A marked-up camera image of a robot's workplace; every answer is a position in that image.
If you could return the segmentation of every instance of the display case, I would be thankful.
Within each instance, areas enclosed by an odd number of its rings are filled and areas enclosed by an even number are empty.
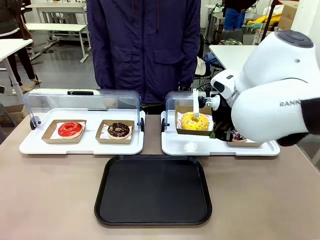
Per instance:
[[[175,114],[179,106],[193,106],[192,92],[170,92],[166,96],[166,111],[161,114],[161,145],[168,155],[276,156],[280,152],[276,141],[264,142],[259,147],[232,147],[209,136],[178,134]]]
[[[32,131],[21,143],[23,154],[132,155],[143,148],[145,113],[136,91],[38,88],[24,96]],[[49,144],[44,134],[54,121],[85,122],[78,143]],[[132,123],[129,144],[98,142],[103,121]]]

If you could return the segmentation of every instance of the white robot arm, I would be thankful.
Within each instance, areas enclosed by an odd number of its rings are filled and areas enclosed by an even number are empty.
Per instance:
[[[222,113],[250,140],[288,146],[308,133],[320,134],[320,71],[315,46],[302,33],[271,33],[241,73],[224,70],[211,85],[219,95],[206,98],[205,105],[218,112],[225,101],[230,112]]]

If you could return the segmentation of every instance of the yellow bag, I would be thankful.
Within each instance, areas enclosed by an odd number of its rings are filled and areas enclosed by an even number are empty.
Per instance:
[[[275,23],[278,23],[280,21],[281,15],[282,15],[281,13],[273,15],[272,18],[271,18],[271,21],[270,21],[270,26],[273,26]],[[268,16],[269,15],[264,15],[262,17],[259,17],[255,21],[249,21],[247,23],[247,25],[251,26],[253,24],[265,24],[267,22],[267,20],[268,20]]]

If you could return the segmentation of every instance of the jacket zipper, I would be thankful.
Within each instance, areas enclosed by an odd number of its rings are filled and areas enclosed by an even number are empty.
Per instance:
[[[146,73],[145,73],[145,0],[142,0],[142,94],[146,98]]]

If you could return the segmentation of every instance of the donut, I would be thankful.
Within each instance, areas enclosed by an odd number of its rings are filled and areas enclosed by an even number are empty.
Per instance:
[[[129,137],[130,128],[122,122],[114,122],[108,127],[108,136],[111,139],[121,140]]]
[[[66,122],[62,124],[58,129],[58,134],[63,139],[75,139],[80,136],[83,131],[83,127],[78,122]]]
[[[207,131],[209,127],[209,120],[206,115],[199,113],[199,117],[195,117],[192,111],[186,112],[181,118],[182,129]]]
[[[242,136],[236,129],[231,131],[232,142],[244,142],[246,138]]]

